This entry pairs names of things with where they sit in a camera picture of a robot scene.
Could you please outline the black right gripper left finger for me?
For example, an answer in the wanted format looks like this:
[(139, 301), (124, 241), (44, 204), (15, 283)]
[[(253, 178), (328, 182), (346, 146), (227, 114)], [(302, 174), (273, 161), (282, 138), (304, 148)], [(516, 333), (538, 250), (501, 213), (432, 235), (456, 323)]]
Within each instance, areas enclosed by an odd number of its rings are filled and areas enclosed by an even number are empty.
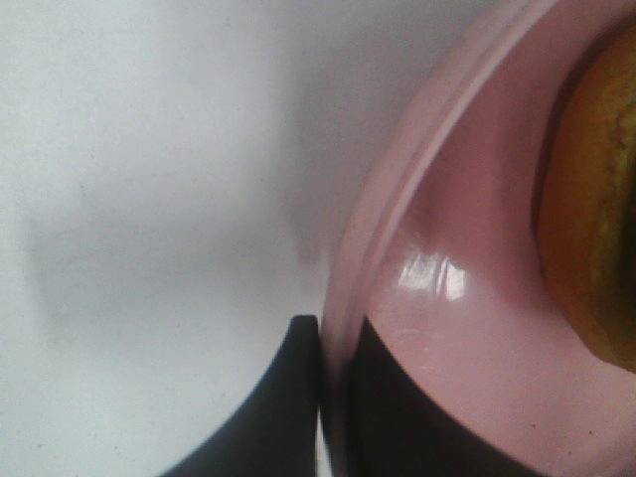
[(235, 413), (168, 476), (315, 476), (317, 318), (291, 319), (265, 374)]

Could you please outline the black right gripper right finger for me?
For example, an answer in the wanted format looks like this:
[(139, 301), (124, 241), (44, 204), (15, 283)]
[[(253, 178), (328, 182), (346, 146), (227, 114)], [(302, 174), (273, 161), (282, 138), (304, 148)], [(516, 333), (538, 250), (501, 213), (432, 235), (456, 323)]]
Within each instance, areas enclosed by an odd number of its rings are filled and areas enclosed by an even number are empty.
[(435, 476), (436, 408), (374, 327), (363, 324), (348, 381), (351, 476)]

